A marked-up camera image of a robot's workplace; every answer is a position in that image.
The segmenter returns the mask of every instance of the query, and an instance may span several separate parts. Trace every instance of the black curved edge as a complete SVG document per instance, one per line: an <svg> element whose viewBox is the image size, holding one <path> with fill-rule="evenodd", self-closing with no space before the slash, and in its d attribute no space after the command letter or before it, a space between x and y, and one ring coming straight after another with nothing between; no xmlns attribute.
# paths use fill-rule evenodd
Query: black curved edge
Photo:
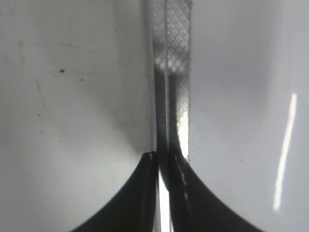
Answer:
<svg viewBox="0 0 309 232"><path fill-rule="evenodd" d="M179 147L170 148L168 162L170 211L175 232L262 232L204 185Z"/></svg>
<svg viewBox="0 0 309 232"><path fill-rule="evenodd" d="M119 192L72 232L152 232L157 175L156 153L143 154Z"/></svg>

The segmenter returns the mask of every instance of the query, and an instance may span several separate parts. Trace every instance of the white background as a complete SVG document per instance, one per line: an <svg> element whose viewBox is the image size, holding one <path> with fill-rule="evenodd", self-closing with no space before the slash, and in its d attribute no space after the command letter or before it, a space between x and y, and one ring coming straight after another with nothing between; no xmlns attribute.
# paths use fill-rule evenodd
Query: white background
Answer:
<svg viewBox="0 0 309 232"><path fill-rule="evenodd" d="M72 230L151 149L146 41L141 0L0 0L1 231Z"/></svg>
<svg viewBox="0 0 309 232"><path fill-rule="evenodd" d="M309 2L194 0L192 16L193 169L259 228L309 231Z"/></svg>

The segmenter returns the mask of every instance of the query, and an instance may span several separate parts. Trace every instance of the diamond pattern texture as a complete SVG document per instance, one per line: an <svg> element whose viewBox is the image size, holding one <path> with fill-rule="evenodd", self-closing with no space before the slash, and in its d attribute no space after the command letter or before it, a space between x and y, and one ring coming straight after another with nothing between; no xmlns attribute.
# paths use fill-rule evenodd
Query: diamond pattern texture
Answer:
<svg viewBox="0 0 309 232"><path fill-rule="evenodd" d="M191 0L151 0L157 146L188 156Z"/></svg>

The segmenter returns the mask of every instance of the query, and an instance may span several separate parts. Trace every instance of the gray surface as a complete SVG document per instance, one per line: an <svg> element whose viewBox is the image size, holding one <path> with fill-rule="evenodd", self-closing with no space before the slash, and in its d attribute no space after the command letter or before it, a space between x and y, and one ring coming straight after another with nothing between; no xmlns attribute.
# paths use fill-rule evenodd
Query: gray surface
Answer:
<svg viewBox="0 0 309 232"><path fill-rule="evenodd" d="M152 149L143 14L142 0L0 1L1 231L71 230Z"/></svg>
<svg viewBox="0 0 309 232"><path fill-rule="evenodd" d="M267 232L309 230L309 2L194 0L190 161Z"/></svg>

